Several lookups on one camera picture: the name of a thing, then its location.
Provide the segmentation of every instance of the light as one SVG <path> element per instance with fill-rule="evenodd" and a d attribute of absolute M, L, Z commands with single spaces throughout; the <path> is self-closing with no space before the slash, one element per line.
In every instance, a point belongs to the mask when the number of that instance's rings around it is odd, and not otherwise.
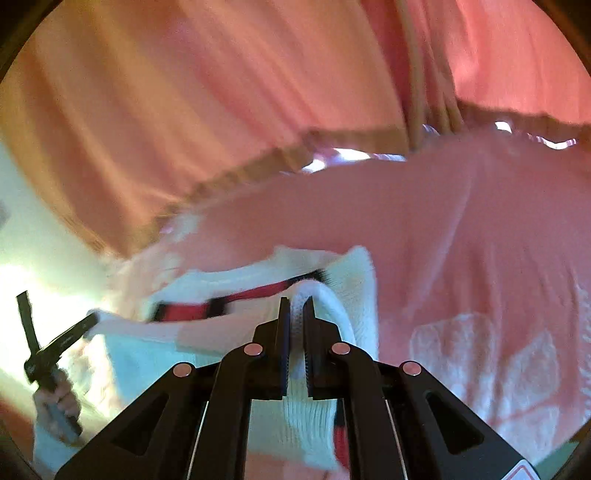
<path fill-rule="evenodd" d="M 339 155 L 345 161 L 359 161 L 371 158 L 367 153 L 359 150 L 352 150 L 350 148 L 335 148 L 335 150 L 339 152 Z"/>
<path fill-rule="evenodd" d="M 497 130 L 504 130 L 505 132 L 513 133 L 511 126 L 507 122 L 495 122 Z"/>
<path fill-rule="evenodd" d="M 403 155 L 389 155 L 386 153 L 379 153 L 375 157 L 379 160 L 406 161 L 406 157 Z"/>
<path fill-rule="evenodd" d="M 566 142 L 558 142 L 558 143 L 554 143 L 554 142 L 551 142 L 550 140 L 546 140 L 544 137 L 536 137 L 536 140 L 538 142 L 542 142 L 546 147 L 553 148 L 554 150 L 564 150 L 565 148 L 569 148 L 572 145 L 576 145 L 576 143 L 577 143 L 577 141 L 574 138 L 567 140 Z"/>
<path fill-rule="evenodd" d="M 322 160 L 319 160 L 318 158 L 315 158 L 311 164 L 306 165 L 304 168 L 302 168 L 302 170 L 308 173 L 314 173 L 315 171 L 324 170 L 325 168 L 326 163 L 324 163 Z"/>

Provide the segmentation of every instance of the white cloth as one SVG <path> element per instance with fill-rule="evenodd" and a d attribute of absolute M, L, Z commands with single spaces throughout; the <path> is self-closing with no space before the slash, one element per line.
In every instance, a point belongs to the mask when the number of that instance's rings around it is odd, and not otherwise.
<path fill-rule="evenodd" d="M 308 265 L 301 273 L 315 268 Z M 251 341 L 256 326 L 277 318 L 280 298 L 288 297 L 292 325 L 288 396 L 282 401 L 253 401 L 248 449 L 318 468 L 335 469 L 336 401 L 312 401 L 307 396 L 301 311 L 312 296 L 317 317 L 337 324 L 344 341 L 359 346 L 377 359 L 376 281 L 369 253 L 362 247 L 337 257 L 325 265 L 323 271 L 326 285 L 304 280 L 267 299 L 240 302 L 240 308 L 229 315 L 198 322 L 144 324 L 97 311 L 101 321 L 92 335 L 105 339 L 123 404 L 130 403 L 177 362 L 189 361 L 199 367 L 218 361 L 231 349 Z M 294 275 L 297 274 L 277 279 L 260 277 L 258 284 L 252 284 L 252 277 L 248 275 L 250 283 L 233 291 L 282 281 Z M 202 300 L 187 298 L 185 301 Z M 68 448 L 61 449 L 62 444 L 57 441 L 53 442 L 56 445 L 51 445 L 49 440 L 52 439 L 47 435 L 36 436 L 35 454 L 54 468 L 72 453 Z M 53 455 L 51 451 L 55 449 L 61 453 L 53 461 L 46 462 L 47 455 Z"/>

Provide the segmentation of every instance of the white wall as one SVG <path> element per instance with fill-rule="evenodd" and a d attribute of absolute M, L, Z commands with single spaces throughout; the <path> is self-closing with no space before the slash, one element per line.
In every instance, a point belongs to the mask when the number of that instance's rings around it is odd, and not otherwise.
<path fill-rule="evenodd" d="M 106 268 L 71 234 L 24 180 L 0 144 L 0 370 L 24 381 L 28 348 L 15 296 L 29 290 L 43 346 L 99 306 Z"/>

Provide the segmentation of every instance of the pink fabric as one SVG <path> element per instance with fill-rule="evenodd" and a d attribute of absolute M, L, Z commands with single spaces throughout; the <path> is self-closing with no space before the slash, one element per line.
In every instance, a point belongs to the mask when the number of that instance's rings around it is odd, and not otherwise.
<path fill-rule="evenodd" d="M 484 129 L 406 163 L 278 178 L 179 216 L 116 278 L 118 309 L 129 315 L 191 268 L 235 268 L 276 245 L 364 245 L 380 360 L 420 361 L 537 461 L 591 416 L 590 174 L 578 147 Z"/>
<path fill-rule="evenodd" d="M 460 100 L 591 123 L 591 77 L 533 1 L 414 0 L 408 6 L 424 55 L 435 57 L 438 71 L 451 70 Z M 434 91 L 436 84 L 429 86 Z"/>

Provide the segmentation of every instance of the warning label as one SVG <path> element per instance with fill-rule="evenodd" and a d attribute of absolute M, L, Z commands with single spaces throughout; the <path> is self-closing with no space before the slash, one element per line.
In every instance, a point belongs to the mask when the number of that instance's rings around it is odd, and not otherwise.
<path fill-rule="evenodd" d="M 540 477 L 526 460 L 522 460 L 501 480 L 540 480 Z"/>

